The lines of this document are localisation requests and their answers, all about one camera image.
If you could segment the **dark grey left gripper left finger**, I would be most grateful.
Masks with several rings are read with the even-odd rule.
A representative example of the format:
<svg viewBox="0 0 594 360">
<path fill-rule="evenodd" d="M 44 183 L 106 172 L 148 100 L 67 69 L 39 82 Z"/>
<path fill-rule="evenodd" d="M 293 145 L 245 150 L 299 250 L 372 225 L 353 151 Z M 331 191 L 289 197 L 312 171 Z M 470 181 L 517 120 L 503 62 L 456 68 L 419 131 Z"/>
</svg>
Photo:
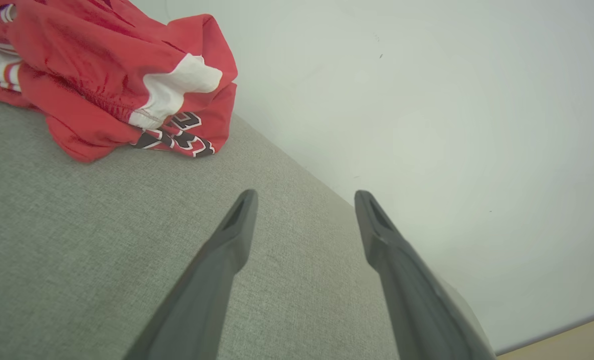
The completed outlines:
<svg viewBox="0 0 594 360">
<path fill-rule="evenodd" d="M 246 265 L 258 216 L 258 193 L 243 191 L 201 246 L 126 360 L 215 360 L 236 274 Z"/>
</svg>

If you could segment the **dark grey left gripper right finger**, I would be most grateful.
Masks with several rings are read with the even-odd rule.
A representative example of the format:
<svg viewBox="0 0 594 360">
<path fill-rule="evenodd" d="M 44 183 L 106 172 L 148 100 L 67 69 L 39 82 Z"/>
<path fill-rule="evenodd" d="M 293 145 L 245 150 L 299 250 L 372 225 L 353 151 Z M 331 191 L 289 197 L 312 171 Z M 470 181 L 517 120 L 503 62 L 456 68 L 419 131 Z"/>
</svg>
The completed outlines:
<svg viewBox="0 0 594 360">
<path fill-rule="evenodd" d="M 379 274 L 402 360 L 495 360 L 466 299 L 422 260 L 366 190 L 354 209 L 368 264 Z"/>
</svg>

